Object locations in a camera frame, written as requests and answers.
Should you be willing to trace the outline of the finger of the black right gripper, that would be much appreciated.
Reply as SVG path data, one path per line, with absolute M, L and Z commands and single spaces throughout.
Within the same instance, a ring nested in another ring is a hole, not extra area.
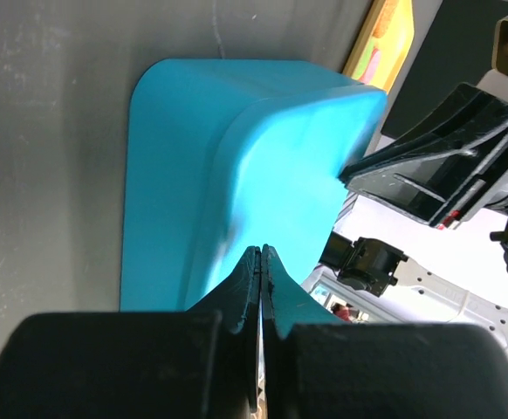
M 477 213 L 481 175 L 506 129 L 508 105 L 462 83 L 402 137 L 346 166 L 340 180 L 429 227 L 462 223 Z

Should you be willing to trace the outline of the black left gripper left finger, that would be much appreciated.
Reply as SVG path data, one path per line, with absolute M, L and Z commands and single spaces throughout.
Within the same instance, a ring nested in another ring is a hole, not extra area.
M 184 312 L 41 313 L 0 353 L 0 418 L 247 418 L 261 251 Z

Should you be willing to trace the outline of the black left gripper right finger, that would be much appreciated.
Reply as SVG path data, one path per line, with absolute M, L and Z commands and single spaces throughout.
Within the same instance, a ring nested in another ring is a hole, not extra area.
M 508 360 L 469 324 L 347 323 L 261 254 L 271 418 L 508 418 Z

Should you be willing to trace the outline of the blue tin lid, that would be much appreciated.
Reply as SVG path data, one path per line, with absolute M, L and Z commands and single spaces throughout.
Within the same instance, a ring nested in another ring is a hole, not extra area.
M 337 86 L 256 101 L 230 123 L 203 190 L 186 307 L 250 246 L 273 247 L 297 282 L 311 274 L 347 196 L 340 172 L 363 156 L 386 101 Z

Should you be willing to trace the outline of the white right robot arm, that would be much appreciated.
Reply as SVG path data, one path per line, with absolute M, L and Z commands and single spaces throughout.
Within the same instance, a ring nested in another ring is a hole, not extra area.
M 489 235 L 508 273 L 508 16 L 495 29 L 491 69 L 462 83 L 426 118 L 385 148 L 347 165 L 346 188 L 431 228 L 455 229 L 481 209 L 505 215 Z M 380 297 L 418 292 L 446 322 L 488 329 L 508 354 L 508 309 L 437 276 L 390 244 L 332 233 L 320 262 L 343 285 Z

